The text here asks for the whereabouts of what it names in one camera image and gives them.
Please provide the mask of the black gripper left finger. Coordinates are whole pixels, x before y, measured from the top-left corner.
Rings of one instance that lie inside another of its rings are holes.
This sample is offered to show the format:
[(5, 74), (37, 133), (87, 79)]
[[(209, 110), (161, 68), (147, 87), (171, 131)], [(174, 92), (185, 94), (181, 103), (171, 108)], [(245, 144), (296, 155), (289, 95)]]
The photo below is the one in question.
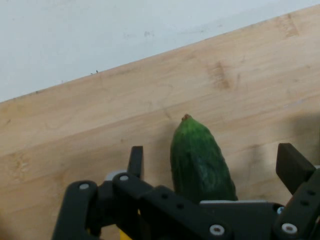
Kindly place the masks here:
[(127, 170), (97, 185), (70, 184), (53, 231), (54, 240), (98, 240), (116, 225), (133, 240), (231, 240), (229, 224), (164, 186), (143, 181), (144, 151), (131, 149)]

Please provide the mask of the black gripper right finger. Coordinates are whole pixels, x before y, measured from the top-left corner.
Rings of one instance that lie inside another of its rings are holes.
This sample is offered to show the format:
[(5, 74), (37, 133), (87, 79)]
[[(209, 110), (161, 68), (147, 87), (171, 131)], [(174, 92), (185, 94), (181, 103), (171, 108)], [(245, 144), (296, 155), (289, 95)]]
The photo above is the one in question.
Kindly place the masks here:
[(276, 173), (292, 194), (272, 227), (279, 240), (320, 238), (320, 170), (292, 144), (280, 143)]

